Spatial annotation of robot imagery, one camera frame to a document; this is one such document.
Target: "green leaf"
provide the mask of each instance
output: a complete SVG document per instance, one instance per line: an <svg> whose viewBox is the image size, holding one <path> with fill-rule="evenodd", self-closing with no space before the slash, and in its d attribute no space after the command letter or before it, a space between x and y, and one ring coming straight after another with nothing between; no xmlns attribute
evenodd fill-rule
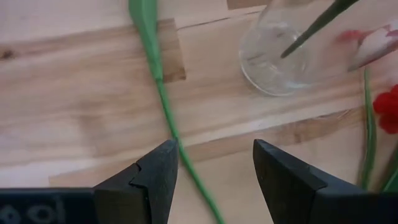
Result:
<svg viewBox="0 0 398 224"><path fill-rule="evenodd" d="M157 0L129 0L130 17L138 28L155 80L163 80L163 65L157 41Z"/></svg>
<svg viewBox="0 0 398 224"><path fill-rule="evenodd" d="M389 166L387 181L382 185L383 192L398 192L398 144Z"/></svg>
<svg viewBox="0 0 398 224"><path fill-rule="evenodd" d="M371 172L374 167L374 158L376 156L376 122L372 105L371 91L369 87L369 72L365 68L364 72L364 91L365 91L365 110L366 110L366 152L361 175L361 186L367 190L370 183Z"/></svg>

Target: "green stem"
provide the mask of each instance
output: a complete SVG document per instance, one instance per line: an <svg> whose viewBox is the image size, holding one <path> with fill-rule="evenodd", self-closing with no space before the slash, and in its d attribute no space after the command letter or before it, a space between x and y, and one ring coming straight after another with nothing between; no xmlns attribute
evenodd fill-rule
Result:
<svg viewBox="0 0 398 224"><path fill-rule="evenodd" d="M170 103L169 103L169 99L167 98L167 92L164 87L163 81L156 80L156 85L157 85L157 90L160 95L160 99L162 101L163 110L165 113L167 123L169 124L170 131L172 133L173 138L175 138L178 141L180 157L181 157L185 167L187 168L189 174L191 175L193 181L195 182L198 190L200 191L202 196L205 198L207 204L210 207L210 210L213 212L217 223L224 224L225 222L223 220L223 217L221 216L220 211L217 208L217 205L216 205L214 199L212 198L211 194L207 191L207 189L206 189L205 185L203 184L203 182L201 181L199 175L196 173L195 168L193 167L192 161L188 157L188 154L185 151L184 146L181 142L181 137L180 137L180 134L178 133L178 129L176 127L176 124L175 124L175 121L173 118L173 114L170 109Z"/></svg>
<svg viewBox="0 0 398 224"><path fill-rule="evenodd" d="M364 73L364 90L366 109L366 153L361 175L361 186L363 189L367 190L370 183L371 172L374 167L374 158L376 155L377 143L376 122L374 119L372 99L369 87L369 73L367 68L365 68Z"/></svg>
<svg viewBox="0 0 398 224"><path fill-rule="evenodd" d="M398 144L396 145L390 168L387 182L383 184L382 191L398 192Z"/></svg>

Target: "red tulip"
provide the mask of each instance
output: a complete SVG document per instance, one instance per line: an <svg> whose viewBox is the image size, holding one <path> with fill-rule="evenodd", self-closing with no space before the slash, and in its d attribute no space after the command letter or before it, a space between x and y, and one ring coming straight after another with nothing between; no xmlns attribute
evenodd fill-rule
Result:
<svg viewBox="0 0 398 224"><path fill-rule="evenodd" d="M373 108L381 115L380 127L389 134L398 133L398 85L395 85L390 92L377 96Z"/></svg>

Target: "wooden surface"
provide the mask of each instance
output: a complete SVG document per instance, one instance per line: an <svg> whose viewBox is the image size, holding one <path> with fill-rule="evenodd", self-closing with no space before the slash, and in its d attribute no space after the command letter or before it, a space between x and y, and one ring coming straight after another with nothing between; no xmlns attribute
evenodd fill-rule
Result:
<svg viewBox="0 0 398 224"><path fill-rule="evenodd" d="M245 7L263 6L269 4L270 0L227 0L228 9L240 9Z"/></svg>
<svg viewBox="0 0 398 224"><path fill-rule="evenodd" d="M240 71L238 48L263 7L230 5L159 0L166 87L188 153L228 223L271 223L253 139L356 182L361 74L290 97L260 94ZM379 26L397 7L362 0L350 21L372 14L364 25ZM1 1L0 52L0 187L95 185L169 138L125 0ZM397 56L371 65L373 95L391 85ZM379 132L374 187L395 144ZM212 219L180 168L170 223L188 222Z"/></svg>

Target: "clear glass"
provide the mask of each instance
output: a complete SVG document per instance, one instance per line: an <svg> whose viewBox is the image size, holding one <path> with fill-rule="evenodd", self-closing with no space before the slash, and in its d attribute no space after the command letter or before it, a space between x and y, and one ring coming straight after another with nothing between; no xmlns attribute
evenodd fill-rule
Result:
<svg viewBox="0 0 398 224"><path fill-rule="evenodd" d="M268 4L241 42L239 56L248 80L268 95L284 96L346 74L357 46L334 40L352 29L352 23L336 26L333 21L335 25L322 29L288 57L280 57L332 2L273 0Z"/></svg>

